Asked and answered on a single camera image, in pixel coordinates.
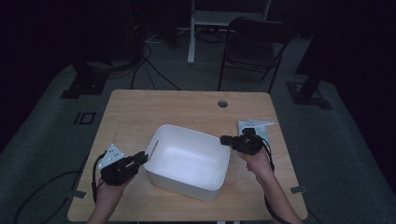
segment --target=table leg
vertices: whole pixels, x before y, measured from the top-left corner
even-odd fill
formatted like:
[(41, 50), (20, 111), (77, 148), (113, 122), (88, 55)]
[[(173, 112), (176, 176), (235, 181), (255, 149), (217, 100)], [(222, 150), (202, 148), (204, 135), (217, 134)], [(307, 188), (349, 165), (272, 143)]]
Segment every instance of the table leg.
[(195, 0), (191, 0), (191, 30), (190, 30), (190, 47), (189, 56), (187, 59), (188, 64), (194, 63), (195, 57)]

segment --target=dark background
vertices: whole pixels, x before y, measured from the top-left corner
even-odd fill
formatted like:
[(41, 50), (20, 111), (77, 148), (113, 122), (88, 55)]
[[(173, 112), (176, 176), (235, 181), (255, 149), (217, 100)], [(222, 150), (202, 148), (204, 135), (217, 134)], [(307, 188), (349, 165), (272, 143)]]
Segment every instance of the dark background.
[[(177, 27), (190, 25), (191, 5), (185, 0), (0, 4), (0, 150), (67, 65), (138, 57), (139, 38), (148, 26), (172, 39)], [(201, 0), (197, 8), (256, 11), (262, 1)], [(273, 0), (268, 16), (289, 22), (301, 36), (314, 36), (297, 72), (337, 88), (394, 190), (395, 9), (390, 0)]]

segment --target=black cable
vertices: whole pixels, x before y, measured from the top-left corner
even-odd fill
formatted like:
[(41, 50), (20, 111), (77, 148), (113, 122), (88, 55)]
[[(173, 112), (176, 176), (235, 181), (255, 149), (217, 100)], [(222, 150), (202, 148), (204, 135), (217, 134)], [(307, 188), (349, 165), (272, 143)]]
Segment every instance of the black cable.
[[(209, 40), (209, 39), (205, 39), (200, 37), (200, 35), (213, 35), (216, 40)], [(217, 32), (212, 32), (212, 31), (204, 31), (201, 33), (198, 33), (195, 35), (195, 39), (197, 39), (198, 41), (204, 42), (206, 44), (220, 44), (222, 42), (224, 42), (224, 36), (217, 33)]]
[(97, 72), (104, 72), (104, 73), (112, 73), (112, 72), (119, 72), (119, 71), (127, 71), (130, 70), (131, 68), (134, 68), (138, 63), (140, 59), (139, 58), (131, 58), (129, 59), (129, 62), (126, 64), (121, 64), (116, 67), (112, 66), (109, 68), (98, 68), (94, 67), (92, 65), (88, 65), (92, 71), (97, 71)]
[(147, 62), (157, 73), (158, 75), (160, 75), (163, 79), (165, 79), (169, 84), (171, 84), (172, 86), (174, 86), (178, 91), (180, 91), (180, 88), (175, 85), (175, 83), (173, 83), (171, 80), (169, 80), (167, 77), (165, 77), (160, 71), (158, 71), (158, 69), (145, 57), (142, 56), (143, 59), (145, 60), (145, 62)]
[(96, 195), (97, 195), (97, 190), (100, 187), (96, 187), (96, 166), (99, 162), (99, 160), (101, 160), (104, 156), (106, 155), (106, 152), (104, 152), (102, 155), (100, 155), (95, 163), (93, 164), (93, 168), (92, 168), (92, 182), (91, 182), (91, 187), (92, 187), (92, 196), (93, 196), (93, 201), (96, 203)]
[(135, 70), (135, 68), (132, 69), (131, 71), (125, 72), (125, 73), (122, 74), (122, 75), (118, 75), (117, 77), (116, 77), (116, 76), (114, 76), (114, 77), (110, 77), (110, 76), (109, 76), (109, 77), (107, 78), (107, 80), (115, 80), (115, 79), (120, 79), (120, 78), (122, 78), (122, 77), (127, 77), (127, 76), (129, 76), (134, 70)]
[(131, 82), (131, 90), (134, 89), (134, 82), (136, 80), (136, 74), (137, 71), (139, 70), (139, 68), (142, 66), (143, 63), (148, 63), (156, 72), (158, 75), (160, 75), (163, 79), (165, 79), (168, 83), (170, 83), (172, 86), (174, 86), (178, 91), (180, 91), (180, 88), (175, 85), (175, 83), (173, 83), (171, 80), (169, 80), (166, 76), (164, 76), (160, 71), (158, 71), (158, 69), (149, 61), (149, 56), (151, 55), (151, 47), (147, 44), (144, 45), (146, 48), (148, 48), (149, 50), (149, 54), (148, 57), (145, 57), (144, 55), (141, 55), (141, 57), (143, 58), (143, 61), (136, 67), (136, 69), (134, 70), (134, 74), (132, 76), (132, 82)]
[(316, 219), (319, 224), (323, 224), (320, 218), (318, 218), (308, 207), (306, 207), (306, 211), (308, 211), (308, 213), (311, 214), (311, 216)]
[[(273, 161), (273, 159), (272, 159), (272, 150), (271, 150), (270, 144), (269, 144), (268, 141), (265, 140), (264, 138), (262, 138), (262, 141), (263, 141), (263, 147), (264, 147), (265, 151), (266, 151), (267, 154), (268, 154), (268, 158), (269, 158), (269, 162), (270, 162), (271, 168), (272, 168), (272, 170), (274, 171), (274, 170), (275, 170), (275, 166), (274, 166), (274, 161)], [(289, 223), (288, 221), (286, 221), (285, 219), (279, 217), (279, 216), (274, 212), (274, 210), (273, 210), (272, 207), (271, 207), (271, 204), (268, 202), (267, 197), (265, 196), (265, 193), (264, 193), (264, 202), (265, 202), (265, 206), (267, 207), (268, 212), (271, 214), (271, 216), (272, 216), (274, 219), (276, 219), (278, 222), (280, 222), (280, 223), (282, 223), (282, 224), (291, 224), (291, 223)]]
[[(53, 177), (50, 181), (48, 181), (47, 183), (45, 183), (44, 185), (42, 185), (39, 189), (37, 189), (35, 192), (33, 192), (24, 202), (23, 204), (20, 206), (20, 208), (18, 209), (17, 213), (14, 216), (14, 221), (13, 223), (16, 224), (18, 223), (18, 217), (20, 215), (21, 210), (23, 209), (23, 207), (40, 191), (42, 190), (44, 187), (46, 187), (48, 184), (50, 184), (52, 181), (55, 181), (56, 179), (64, 176), (64, 175), (71, 175), (71, 174), (81, 174), (81, 171), (70, 171), (70, 172), (66, 172), (63, 173), (61, 175), (57, 175), (55, 177)], [(76, 185), (77, 182), (77, 178), (75, 178), (75, 181), (73, 182), (73, 186), (72, 188), (74, 188), (74, 186)], [(64, 206), (64, 204), (67, 202), (67, 198), (64, 199), (64, 201), (62, 202), (62, 204), (58, 207), (58, 209), (49, 217), (47, 218), (44, 222), (41, 223), (48, 223), (53, 217), (55, 217), (58, 212), (62, 209), (62, 207)]]
[(149, 81), (151, 82), (152, 87), (154, 88), (154, 90), (157, 90), (157, 88), (155, 87), (154, 81), (152, 80), (151, 75), (149, 74), (149, 69), (146, 64), (145, 64), (145, 67), (146, 67), (146, 71), (148, 72), (148, 78), (149, 78)]

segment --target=chair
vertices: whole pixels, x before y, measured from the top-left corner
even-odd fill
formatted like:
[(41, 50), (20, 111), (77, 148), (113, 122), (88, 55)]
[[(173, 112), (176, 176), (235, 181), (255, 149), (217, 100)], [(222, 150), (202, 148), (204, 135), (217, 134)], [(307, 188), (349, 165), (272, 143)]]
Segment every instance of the chair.
[(218, 91), (221, 89), (225, 67), (262, 72), (262, 80), (275, 68), (268, 88), (270, 93), (282, 53), (292, 38), (291, 27), (283, 22), (246, 17), (232, 20), (227, 27)]

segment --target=white box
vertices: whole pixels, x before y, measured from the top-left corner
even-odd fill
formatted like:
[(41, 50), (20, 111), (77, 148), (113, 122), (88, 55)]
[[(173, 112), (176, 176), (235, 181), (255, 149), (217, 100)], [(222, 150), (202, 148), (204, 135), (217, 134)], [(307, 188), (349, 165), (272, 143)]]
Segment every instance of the white box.
[(154, 134), (148, 149), (151, 183), (212, 201), (224, 183), (231, 149), (216, 136), (165, 124)]

